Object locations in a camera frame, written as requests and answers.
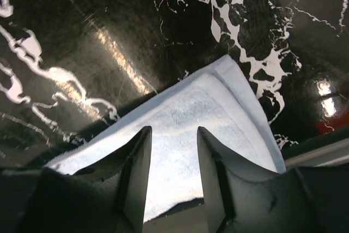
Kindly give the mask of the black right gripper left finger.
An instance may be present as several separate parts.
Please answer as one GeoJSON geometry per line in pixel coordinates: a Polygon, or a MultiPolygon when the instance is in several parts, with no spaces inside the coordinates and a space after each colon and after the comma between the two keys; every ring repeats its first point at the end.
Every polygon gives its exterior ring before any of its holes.
{"type": "Polygon", "coordinates": [[[1,168],[1,232],[141,232],[152,129],[82,168],[1,168]]]}

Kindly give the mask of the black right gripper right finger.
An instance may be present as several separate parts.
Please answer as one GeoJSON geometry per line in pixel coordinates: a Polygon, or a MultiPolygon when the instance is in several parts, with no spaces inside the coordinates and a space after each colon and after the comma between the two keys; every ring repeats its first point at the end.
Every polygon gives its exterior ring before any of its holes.
{"type": "Polygon", "coordinates": [[[279,174],[222,144],[204,127],[197,150],[209,232],[348,232],[348,168],[279,174]]]}

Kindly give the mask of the light blue towel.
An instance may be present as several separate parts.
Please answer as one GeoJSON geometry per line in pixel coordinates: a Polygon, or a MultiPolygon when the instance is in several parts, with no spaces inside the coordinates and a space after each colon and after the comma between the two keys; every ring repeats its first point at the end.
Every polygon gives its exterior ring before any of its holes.
{"type": "Polygon", "coordinates": [[[152,128],[152,151],[144,221],[174,205],[203,196],[197,130],[268,170],[285,163],[267,117],[238,64],[225,55],[166,89],[75,150],[47,166],[73,174],[126,144],[141,128],[152,128]]]}

